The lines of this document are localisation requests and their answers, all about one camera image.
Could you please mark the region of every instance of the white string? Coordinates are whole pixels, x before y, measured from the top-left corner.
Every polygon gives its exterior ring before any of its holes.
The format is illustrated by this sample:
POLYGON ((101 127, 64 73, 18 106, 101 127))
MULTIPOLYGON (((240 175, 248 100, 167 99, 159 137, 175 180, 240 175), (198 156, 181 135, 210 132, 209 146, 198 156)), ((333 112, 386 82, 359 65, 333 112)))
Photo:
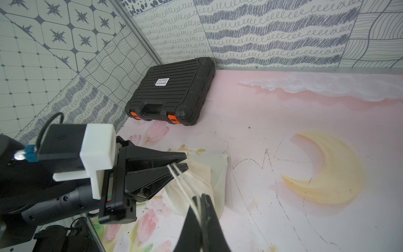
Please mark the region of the white string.
POLYGON ((199 223, 200 227, 202 226, 202 219, 199 215, 199 211, 195 205, 195 203, 193 202, 193 200, 189 197, 189 195, 187 194, 187 192, 185 191, 185 189, 182 186, 182 182, 179 180, 178 176, 176 176, 176 174, 174 173, 174 171, 172 170, 170 165, 167 165, 166 167, 168 167, 169 171, 171 172, 172 176, 174 177, 175 181, 178 183, 179 188, 182 190, 183 194, 185 195, 185 198, 187 200, 187 202, 189 203, 190 207, 192 208, 193 212, 195 213, 197 222, 199 223))
POLYGON ((200 193, 192 186, 192 183, 189 182, 189 180, 187 180, 186 176, 183 176, 183 173, 179 170, 179 168, 177 167, 177 165, 175 163, 172 164, 173 167, 175 168, 175 170, 177 171, 177 173, 179 174, 179 177, 184 179, 185 183, 187 184, 187 186, 189 186, 189 188, 193 191, 193 193, 196 196, 196 201, 197 201, 197 210, 200 216, 202 216, 202 203, 200 201, 200 193))

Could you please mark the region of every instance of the painted green leaf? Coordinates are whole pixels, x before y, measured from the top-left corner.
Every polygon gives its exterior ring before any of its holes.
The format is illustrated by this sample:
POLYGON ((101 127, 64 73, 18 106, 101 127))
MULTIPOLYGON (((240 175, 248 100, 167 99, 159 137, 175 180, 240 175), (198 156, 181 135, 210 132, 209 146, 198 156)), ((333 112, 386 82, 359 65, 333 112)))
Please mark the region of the painted green leaf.
POLYGON ((144 247, 144 248, 139 248, 137 250, 137 252, 150 252, 152 249, 153 244, 149 244, 148 246, 144 247))
POLYGON ((144 202, 137 202, 137 203, 136 203, 136 207, 142 207, 142 206, 145 206, 145 204, 146 204, 146 201, 144 201, 144 202))
POLYGON ((91 220, 92 225, 94 226, 95 232, 97 233, 98 237, 102 238, 104 226, 98 222, 98 217, 93 218, 91 220))

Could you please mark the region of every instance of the black cable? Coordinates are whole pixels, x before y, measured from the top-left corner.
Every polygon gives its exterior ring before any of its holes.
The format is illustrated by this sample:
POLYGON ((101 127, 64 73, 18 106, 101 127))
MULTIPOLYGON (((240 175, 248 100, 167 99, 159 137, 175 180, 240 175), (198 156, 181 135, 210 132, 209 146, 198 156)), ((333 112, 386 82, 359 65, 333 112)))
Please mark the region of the black cable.
POLYGON ((39 132, 38 138, 36 139, 36 144, 35 144, 36 151, 39 151, 39 147, 41 147, 42 138, 44 137, 46 129, 49 127, 49 125, 52 123, 52 121, 58 116, 60 116, 60 123, 63 123, 64 114, 62 112, 59 112, 59 113, 56 113, 56 114, 52 115, 46 121, 45 125, 42 127, 41 131, 39 132))
POLYGON ((76 229, 82 228, 86 224, 86 222, 83 225, 79 226, 79 227, 73 227, 74 222, 79 220, 79 219, 85 219, 85 221, 87 222, 87 217, 83 217, 83 216, 78 217, 77 219, 73 220, 73 222, 70 224, 70 228, 67 228, 67 230, 76 230, 76 229))
POLYGON ((100 213, 100 212, 96 212, 96 213, 91 214, 90 212, 88 212, 88 213, 87 213, 87 217, 88 217, 88 218, 95 218, 95 217, 97 217, 97 216, 99 215, 99 213, 100 213))

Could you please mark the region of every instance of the black tool case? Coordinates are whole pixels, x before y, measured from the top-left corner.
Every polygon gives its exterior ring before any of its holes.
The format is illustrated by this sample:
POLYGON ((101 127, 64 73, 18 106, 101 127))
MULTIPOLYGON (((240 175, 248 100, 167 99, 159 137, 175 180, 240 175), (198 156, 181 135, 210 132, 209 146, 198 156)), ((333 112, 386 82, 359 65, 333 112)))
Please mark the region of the black tool case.
POLYGON ((137 120, 194 125, 215 72, 208 57, 151 67, 125 111, 137 120))

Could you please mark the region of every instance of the white label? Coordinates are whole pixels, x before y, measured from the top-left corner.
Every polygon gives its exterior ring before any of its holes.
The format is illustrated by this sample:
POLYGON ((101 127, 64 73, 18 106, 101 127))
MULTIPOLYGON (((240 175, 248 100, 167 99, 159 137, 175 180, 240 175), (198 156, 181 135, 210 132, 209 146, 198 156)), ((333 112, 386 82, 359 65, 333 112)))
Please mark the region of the white label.
POLYGON ((155 85, 157 87, 159 86, 166 86, 166 84, 168 83, 169 78, 165 78, 165 79, 158 79, 157 82, 155 83, 155 85))

